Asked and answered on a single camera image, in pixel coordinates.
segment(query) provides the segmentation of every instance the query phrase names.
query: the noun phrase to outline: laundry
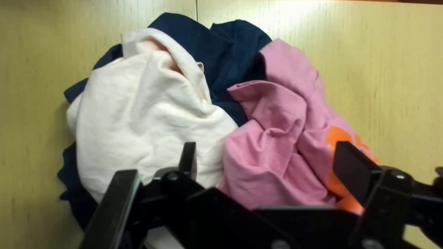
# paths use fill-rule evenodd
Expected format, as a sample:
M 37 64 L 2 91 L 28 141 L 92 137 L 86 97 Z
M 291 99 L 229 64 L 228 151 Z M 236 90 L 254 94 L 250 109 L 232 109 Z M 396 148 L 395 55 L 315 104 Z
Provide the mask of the laundry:
M 157 29 L 122 36 L 124 58 L 96 69 L 68 108 L 84 187 L 100 202 L 115 171 L 138 169 L 149 184 L 179 163 L 186 141 L 197 142 L 197 181 L 216 185 L 222 147 L 236 122 L 211 102 L 194 58 Z M 164 243 L 150 236 L 151 245 Z
M 251 79 L 264 79 L 264 68 L 258 61 L 258 51 L 272 41 L 272 39 L 246 21 L 232 21 L 226 23 L 215 23 L 211 29 L 196 22 L 194 19 L 180 14 L 162 14 L 151 25 L 172 36 L 182 44 L 196 61 L 205 65 L 205 77 L 211 90 L 211 98 L 215 105 L 222 106 L 236 122 L 243 124 L 247 116 L 237 101 L 229 94 L 228 88 L 239 82 Z M 122 44 L 111 47 L 95 65 L 95 69 L 124 57 Z M 66 90 L 68 102 L 75 101 L 88 84 L 88 79 L 71 86 Z M 92 218 L 92 210 L 79 210 L 95 207 L 91 194 L 85 191 L 79 182 L 78 166 L 73 158 L 77 156 L 77 148 L 70 147 L 66 151 L 64 166 L 59 173 L 59 178 L 67 185 L 64 199 L 70 200 L 71 209 L 77 213 L 81 227 L 88 225 Z
M 251 209 L 338 205 L 362 212 L 334 177 L 333 156 L 337 141 L 372 151 L 326 102 L 319 72 L 302 51 L 276 40 L 261 54 L 266 80 L 229 88 L 250 122 L 226 140 L 222 189 Z

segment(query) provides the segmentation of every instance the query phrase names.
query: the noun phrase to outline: wrinkled fabric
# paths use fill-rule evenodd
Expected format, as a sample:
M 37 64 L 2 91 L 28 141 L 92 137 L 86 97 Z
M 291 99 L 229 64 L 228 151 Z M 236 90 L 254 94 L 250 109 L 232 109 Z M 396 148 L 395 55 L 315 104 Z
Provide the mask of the wrinkled fabric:
M 250 122 L 226 140 L 222 188 L 251 209 L 338 203 L 362 210 L 333 174 L 333 156 L 344 140 L 373 153 L 327 104 L 323 82 L 302 51 L 276 40 L 261 54 L 266 80 L 229 88 Z
M 122 36 L 124 58 L 96 69 L 68 108 L 84 187 L 100 202 L 118 170 L 138 169 L 149 184 L 179 163 L 186 141 L 197 142 L 197 181 L 216 185 L 225 137 L 236 122 L 214 105 L 194 58 L 157 29 Z M 162 236 L 149 236 L 162 245 Z
M 226 91 L 234 83 L 264 79 L 264 68 L 258 64 L 258 51 L 270 43 L 270 37 L 259 28 L 246 21 L 233 21 L 226 23 L 215 23 L 211 29 L 203 26 L 192 18 L 180 14 L 162 14 L 151 25 L 151 28 L 164 30 L 182 44 L 196 61 L 205 64 L 205 76 L 210 84 L 212 102 L 222 106 L 236 122 L 243 124 L 247 116 L 240 106 Z M 124 57 L 121 44 L 111 47 L 95 65 L 95 69 L 102 68 L 118 58 Z M 71 86 L 66 90 L 66 98 L 73 102 L 81 95 L 86 87 L 88 79 Z M 71 209 L 81 223 L 81 227 L 88 225 L 91 213 L 96 206 L 89 192 L 78 182 L 79 178 L 73 171 L 78 171 L 77 162 L 71 158 L 77 156 L 77 148 L 68 149 L 64 156 L 64 166 L 60 170 L 59 178 L 67 185 L 67 191 L 77 196 L 66 198 L 70 200 Z

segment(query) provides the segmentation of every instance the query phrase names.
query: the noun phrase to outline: white towel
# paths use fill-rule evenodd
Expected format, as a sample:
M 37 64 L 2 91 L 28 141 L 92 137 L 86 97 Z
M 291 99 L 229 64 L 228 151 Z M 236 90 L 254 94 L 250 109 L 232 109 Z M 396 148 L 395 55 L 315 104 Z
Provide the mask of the white towel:
M 216 185 L 225 137 L 237 124 L 212 105 L 198 64 L 157 29 L 125 33 L 122 46 L 124 58 L 96 69 L 68 109 L 85 188 L 100 202 L 125 169 L 138 169 L 149 184 L 158 169 L 178 166 L 186 141 L 197 142 L 197 181 Z M 162 235 L 149 241 L 154 248 L 167 242 Z

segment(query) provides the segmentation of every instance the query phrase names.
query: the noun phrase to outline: pink cloth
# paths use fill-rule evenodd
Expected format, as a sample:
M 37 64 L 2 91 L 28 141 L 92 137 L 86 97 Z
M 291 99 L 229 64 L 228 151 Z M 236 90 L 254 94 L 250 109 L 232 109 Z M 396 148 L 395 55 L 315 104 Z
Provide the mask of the pink cloth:
M 302 51 L 276 40 L 261 54 L 268 80 L 229 88 L 250 122 L 226 140 L 221 187 L 251 209 L 336 205 L 342 196 L 329 189 L 336 149 L 329 137 L 340 130 L 360 138 L 326 102 L 322 79 Z

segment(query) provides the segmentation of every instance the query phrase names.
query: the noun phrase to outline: beige background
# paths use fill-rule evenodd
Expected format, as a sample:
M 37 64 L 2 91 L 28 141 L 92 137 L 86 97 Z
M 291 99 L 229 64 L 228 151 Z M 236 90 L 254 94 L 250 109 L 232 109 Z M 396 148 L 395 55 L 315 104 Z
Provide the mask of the beige background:
M 0 248 L 78 248 L 59 200 L 71 144 L 63 91 L 124 30 L 161 12 L 205 25 L 248 19 L 302 48 L 333 106 L 385 165 L 431 182 L 443 165 L 443 7 L 294 0 L 0 0 Z M 417 230 L 421 248 L 437 248 Z

